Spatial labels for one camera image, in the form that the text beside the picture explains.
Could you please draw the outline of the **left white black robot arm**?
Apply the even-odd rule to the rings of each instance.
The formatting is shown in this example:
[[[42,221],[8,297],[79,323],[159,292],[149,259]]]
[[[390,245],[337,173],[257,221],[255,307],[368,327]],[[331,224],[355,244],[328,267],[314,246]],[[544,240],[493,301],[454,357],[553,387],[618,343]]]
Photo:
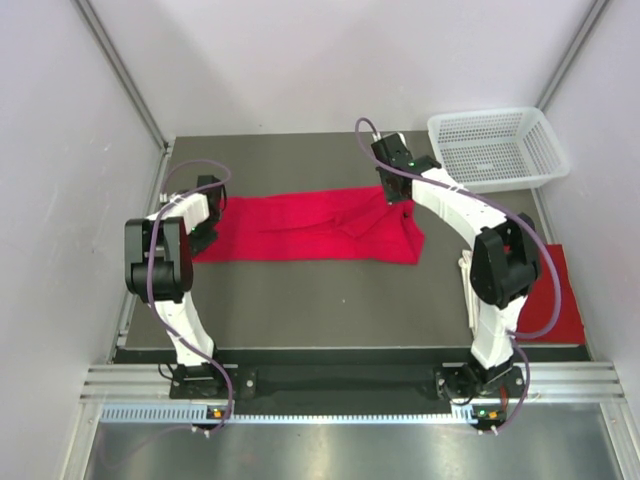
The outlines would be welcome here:
[[[125,223],[125,283],[162,323],[176,351],[172,381],[216,396],[225,370],[212,363],[216,344],[206,333],[191,290],[194,258],[217,240],[226,187],[214,175],[198,177],[193,191],[160,195],[159,210]]]

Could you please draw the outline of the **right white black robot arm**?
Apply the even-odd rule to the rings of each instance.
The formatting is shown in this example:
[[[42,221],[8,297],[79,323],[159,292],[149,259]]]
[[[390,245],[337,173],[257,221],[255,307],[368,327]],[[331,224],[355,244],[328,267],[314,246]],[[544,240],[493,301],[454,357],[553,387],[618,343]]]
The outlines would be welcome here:
[[[459,267],[473,342],[462,379],[446,379],[442,392],[456,397],[487,396],[500,388],[513,365],[512,335],[521,310],[540,276],[539,253],[530,235],[533,221],[515,219],[475,198],[436,160],[416,158],[403,134],[374,134],[383,191],[390,203],[410,200],[453,228],[470,250]]]

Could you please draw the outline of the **bright pink-red t shirt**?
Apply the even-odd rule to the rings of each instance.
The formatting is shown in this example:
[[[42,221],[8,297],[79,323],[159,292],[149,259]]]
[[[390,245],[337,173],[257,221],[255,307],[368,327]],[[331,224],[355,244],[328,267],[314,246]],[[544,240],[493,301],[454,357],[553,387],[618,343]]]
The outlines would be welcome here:
[[[414,204],[390,205],[380,186],[232,197],[218,239],[197,263],[375,260],[419,263],[425,235]]]

